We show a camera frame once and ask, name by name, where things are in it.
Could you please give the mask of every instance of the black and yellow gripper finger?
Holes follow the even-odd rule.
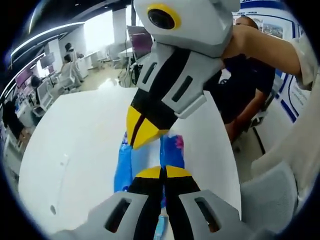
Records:
[[[154,238],[161,213],[164,179],[165,171],[156,166],[138,173],[128,188],[130,193],[148,196],[137,221],[134,240]]]
[[[191,174],[180,167],[165,167],[164,192],[166,212],[169,215],[174,239],[193,240],[189,217],[179,195],[199,192],[200,188]]]

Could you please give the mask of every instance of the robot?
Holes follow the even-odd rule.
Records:
[[[128,141],[138,149],[206,102],[204,84],[222,68],[220,56],[232,37],[232,12],[240,1],[135,0],[134,7],[155,39],[127,113]],[[176,240],[273,239],[267,230],[252,232],[235,208],[200,190],[185,169],[169,165],[143,170],[127,192],[116,192],[94,208],[85,224],[52,239],[152,240],[163,189]]]

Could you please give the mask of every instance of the white sleeve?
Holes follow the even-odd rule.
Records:
[[[300,88],[310,90],[318,73],[318,61],[305,34],[290,41],[300,62],[301,76],[296,76]]]

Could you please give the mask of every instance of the desk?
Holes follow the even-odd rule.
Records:
[[[22,159],[18,191],[46,232],[77,228],[113,194],[127,110],[136,91],[113,86],[62,95],[41,119]],[[199,187],[241,216],[233,151],[211,95],[205,96],[208,101],[172,129],[183,136],[185,167]],[[166,239],[172,238],[169,232]]]
[[[130,48],[127,48],[126,50],[122,51],[122,52],[119,52],[118,53],[118,57],[119,58],[125,58],[125,57],[133,57],[134,53],[133,53],[133,48],[130,47]]]

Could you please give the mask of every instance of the camera lens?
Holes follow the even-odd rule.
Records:
[[[149,20],[153,25],[160,29],[173,29],[175,27],[174,19],[165,11],[160,9],[151,9],[148,12]]]

